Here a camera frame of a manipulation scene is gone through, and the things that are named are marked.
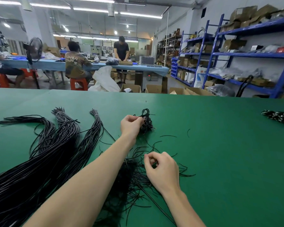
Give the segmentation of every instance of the man in black shirt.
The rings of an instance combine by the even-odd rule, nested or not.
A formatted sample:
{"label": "man in black shirt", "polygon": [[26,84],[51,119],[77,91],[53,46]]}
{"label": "man in black shirt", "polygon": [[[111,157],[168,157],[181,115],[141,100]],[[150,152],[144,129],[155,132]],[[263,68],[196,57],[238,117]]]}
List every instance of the man in black shirt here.
{"label": "man in black shirt", "polygon": [[[125,42],[125,38],[123,36],[120,36],[119,41],[116,41],[114,43],[114,53],[116,58],[119,59],[119,61],[126,61],[129,58],[129,47],[128,44]],[[127,70],[117,69],[117,72],[120,76],[120,81],[118,82],[118,84],[125,84],[126,74],[124,74],[122,82],[122,71],[127,72]]]}

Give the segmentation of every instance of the person in white shirt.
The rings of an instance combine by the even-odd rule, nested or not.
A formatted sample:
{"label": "person in white shirt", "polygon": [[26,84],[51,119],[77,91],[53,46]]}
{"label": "person in white shirt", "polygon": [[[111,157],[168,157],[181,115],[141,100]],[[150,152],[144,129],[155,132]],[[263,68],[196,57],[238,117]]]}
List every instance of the person in white shirt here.
{"label": "person in white shirt", "polygon": [[25,78],[24,72],[17,68],[10,68],[6,66],[2,66],[1,61],[4,60],[4,56],[2,52],[0,52],[0,74],[9,75],[9,76],[17,76],[16,82],[12,82],[9,80],[9,83],[15,84],[15,87],[20,88],[20,83]]}

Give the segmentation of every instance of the fan stand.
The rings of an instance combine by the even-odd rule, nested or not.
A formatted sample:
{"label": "fan stand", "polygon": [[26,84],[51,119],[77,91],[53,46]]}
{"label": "fan stand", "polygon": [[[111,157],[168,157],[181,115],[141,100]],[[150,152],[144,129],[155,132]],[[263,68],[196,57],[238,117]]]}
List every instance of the fan stand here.
{"label": "fan stand", "polygon": [[[29,51],[27,51],[27,50],[26,50],[26,56],[27,56],[28,63],[29,63],[30,66],[32,67],[32,65],[33,65],[33,60],[32,60],[32,58],[31,58],[31,56],[30,56]],[[36,76],[36,72],[34,71],[34,69],[33,69],[33,78],[34,78],[34,80],[35,80],[37,89],[40,89],[39,83],[38,83],[38,80],[37,80],[37,76]]]}

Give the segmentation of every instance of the human hand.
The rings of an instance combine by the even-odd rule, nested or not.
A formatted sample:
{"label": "human hand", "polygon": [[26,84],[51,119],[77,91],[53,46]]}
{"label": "human hand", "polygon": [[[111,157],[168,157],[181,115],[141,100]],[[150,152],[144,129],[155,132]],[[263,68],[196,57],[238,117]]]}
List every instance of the human hand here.
{"label": "human hand", "polygon": [[144,155],[146,175],[153,186],[163,195],[181,191],[179,184],[179,167],[166,152],[150,152]]}
{"label": "human hand", "polygon": [[121,121],[121,132],[123,136],[126,136],[133,145],[136,143],[136,137],[140,131],[140,127],[144,123],[144,118],[138,116],[127,115]]}

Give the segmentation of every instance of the green table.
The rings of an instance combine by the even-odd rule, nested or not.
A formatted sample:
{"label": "green table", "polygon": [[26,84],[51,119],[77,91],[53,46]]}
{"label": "green table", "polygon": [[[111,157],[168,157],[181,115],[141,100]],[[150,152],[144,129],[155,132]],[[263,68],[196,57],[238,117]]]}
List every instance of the green table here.
{"label": "green table", "polygon": [[[94,121],[89,110],[97,109],[115,138],[125,115],[150,109],[156,129],[148,142],[162,140],[156,148],[178,153],[175,160],[196,174],[181,178],[180,184],[207,226],[284,226],[284,125],[261,115],[265,109],[284,111],[284,99],[0,89],[0,120],[39,114],[55,121],[50,112],[54,107],[64,107],[81,122],[82,131]],[[0,172],[28,159],[34,127],[0,126]],[[112,142],[106,134],[102,141]],[[144,145],[143,139],[137,141],[137,146]],[[99,148],[108,146],[100,143],[91,161]],[[154,198],[168,212],[164,201]],[[134,206],[129,227],[173,226],[151,202],[138,204],[152,207]]]}

